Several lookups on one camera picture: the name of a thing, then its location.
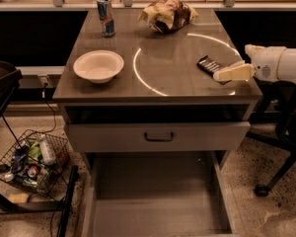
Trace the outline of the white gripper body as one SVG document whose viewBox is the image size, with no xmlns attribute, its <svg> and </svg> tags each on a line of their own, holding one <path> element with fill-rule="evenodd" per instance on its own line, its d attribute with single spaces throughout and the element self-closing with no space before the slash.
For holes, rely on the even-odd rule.
<svg viewBox="0 0 296 237">
<path fill-rule="evenodd" d="M 245 53 L 256 70 L 255 77 L 260 81 L 275 82 L 278 80 L 277 70 L 285 46 L 245 45 Z"/>
</svg>

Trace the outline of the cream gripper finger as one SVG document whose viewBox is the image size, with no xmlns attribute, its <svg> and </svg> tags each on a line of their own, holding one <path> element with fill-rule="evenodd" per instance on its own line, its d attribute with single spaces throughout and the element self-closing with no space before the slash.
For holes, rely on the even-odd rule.
<svg viewBox="0 0 296 237">
<path fill-rule="evenodd" d="M 226 67 L 213 74 L 213 79 L 222 81 L 243 81 L 249 80 L 255 76 L 255 69 L 249 63 L 236 67 Z"/>
<path fill-rule="evenodd" d="M 244 65 L 245 63 L 246 63 L 245 60 L 237 61 L 237 62 L 235 62 L 235 63 L 229 65 L 229 66 L 226 67 L 226 68 L 238 67 L 238 66 Z"/>
</svg>

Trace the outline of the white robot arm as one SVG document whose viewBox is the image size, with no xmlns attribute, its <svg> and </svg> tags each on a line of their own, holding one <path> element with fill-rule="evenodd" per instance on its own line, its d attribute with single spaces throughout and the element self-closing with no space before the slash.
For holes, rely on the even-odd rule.
<svg viewBox="0 0 296 237">
<path fill-rule="evenodd" d="M 251 62 L 236 62 L 213 73 L 216 81 L 243 81 L 257 78 L 264 82 L 291 82 L 296 85 L 296 48 L 245 45 Z"/>
</svg>

